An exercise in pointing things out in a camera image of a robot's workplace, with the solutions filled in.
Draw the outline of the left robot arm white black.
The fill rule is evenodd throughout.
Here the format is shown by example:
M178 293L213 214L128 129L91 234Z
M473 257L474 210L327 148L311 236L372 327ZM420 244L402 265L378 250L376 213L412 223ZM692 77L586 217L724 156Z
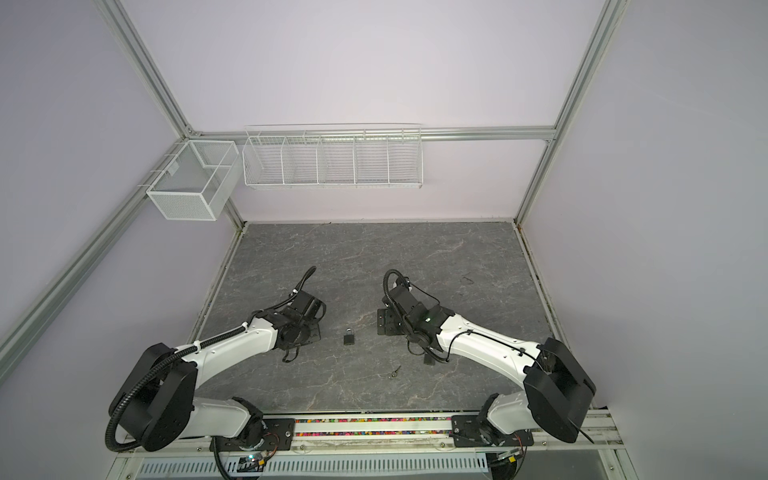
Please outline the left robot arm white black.
M302 347L319 340L326 312L324 302L296 289L287 300L214 337L174 348L148 347L108 408L106 448L153 452L199 437L227 439L242 450L262 446L268 431L258 407L240 397L204 398L198 391L218 374L273 350L292 362Z

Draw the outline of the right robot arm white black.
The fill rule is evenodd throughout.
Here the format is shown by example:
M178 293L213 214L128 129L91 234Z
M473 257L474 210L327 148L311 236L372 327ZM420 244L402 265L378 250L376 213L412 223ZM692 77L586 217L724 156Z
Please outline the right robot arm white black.
M386 335L403 335L409 346L418 346L434 362L469 359L519 387L511 394L489 395L471 420L467 439L501 446L538 428L573 444L583 434L596 385L563 342L511 338L440 304L428 308L409 285L385 286L383 303L379 316Z

